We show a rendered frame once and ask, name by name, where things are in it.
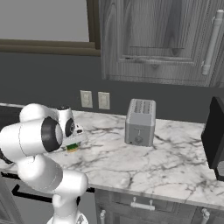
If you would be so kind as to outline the grey drawer front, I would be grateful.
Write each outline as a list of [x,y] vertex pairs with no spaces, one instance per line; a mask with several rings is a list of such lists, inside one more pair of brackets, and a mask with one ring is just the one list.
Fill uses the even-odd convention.
[[95,200],[100,203],[106,203],[112,205],[113,203],[130,206],[133,198],[136,197],[136,202],[141,204],[148,204],[150,200],[153,200],[153,205],[156,210],[153,212],[163,212],[165,214],[176,214],[180,218],[191,219],[195,213],[195,207],[187,204],[181,204],[178,202],[172,202],[162,199],[151,199],[144,196],[135,196],[122,192],[110,192],[107,190],[96,189]]

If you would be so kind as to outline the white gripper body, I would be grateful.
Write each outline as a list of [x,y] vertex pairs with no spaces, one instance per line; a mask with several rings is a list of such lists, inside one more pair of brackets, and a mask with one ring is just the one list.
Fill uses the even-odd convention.
[[66,147],[70,144],[83,144],[88,140],[85,133],[77,134],[77,135],[71,135],[70,137],[64,138],[63,143],[61,145],[61,148],[63,151],[66,151]]

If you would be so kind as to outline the brown window frame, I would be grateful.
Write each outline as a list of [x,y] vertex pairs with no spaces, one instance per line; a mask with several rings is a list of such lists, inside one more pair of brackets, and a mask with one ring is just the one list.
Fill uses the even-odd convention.
[[0,53],[40,53],[77,56],[101,56],[98,0],[85,0],[88,42],[0,39]]

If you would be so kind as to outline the grey toaster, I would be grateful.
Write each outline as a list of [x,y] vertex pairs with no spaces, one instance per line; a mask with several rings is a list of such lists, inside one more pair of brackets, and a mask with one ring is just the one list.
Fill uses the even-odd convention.
[[151,147],[156,126],[156,102],[132,99],[125,120],[126,144]]

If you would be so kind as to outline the white wall outlet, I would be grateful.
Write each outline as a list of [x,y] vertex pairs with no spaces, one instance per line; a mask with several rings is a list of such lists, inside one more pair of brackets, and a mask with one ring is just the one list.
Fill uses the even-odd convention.
[[93,107],[93,100],[92,100],[92,92],[91,91],[80,91],[80,98],[81,98],[81,106],[83,108],[92,108]]
[[110,109],[110,95],[109,93],[98,93],[98,104],[100,109]]

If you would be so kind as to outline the black coffee machine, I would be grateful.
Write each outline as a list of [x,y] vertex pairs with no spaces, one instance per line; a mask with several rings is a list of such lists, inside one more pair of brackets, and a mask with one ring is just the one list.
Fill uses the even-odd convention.
[[224,98],[212,98],[201,141],[209,168],[224,182]]

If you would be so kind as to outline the grey wooden cupboard door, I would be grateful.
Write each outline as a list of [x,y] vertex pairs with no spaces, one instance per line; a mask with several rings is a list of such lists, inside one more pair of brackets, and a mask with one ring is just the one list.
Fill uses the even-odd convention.
[[99,0],[102,78],[207,87],[202,65],[224,0]]

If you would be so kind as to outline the green and yellow sponge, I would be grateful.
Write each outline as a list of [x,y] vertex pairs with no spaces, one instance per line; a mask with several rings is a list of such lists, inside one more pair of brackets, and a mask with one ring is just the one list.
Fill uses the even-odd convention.
[[70,144],[66,147],[66,151],[67,152],[75,152],[78,150],[78,148],[80,147],[80,143],[73,143],[73,144]]

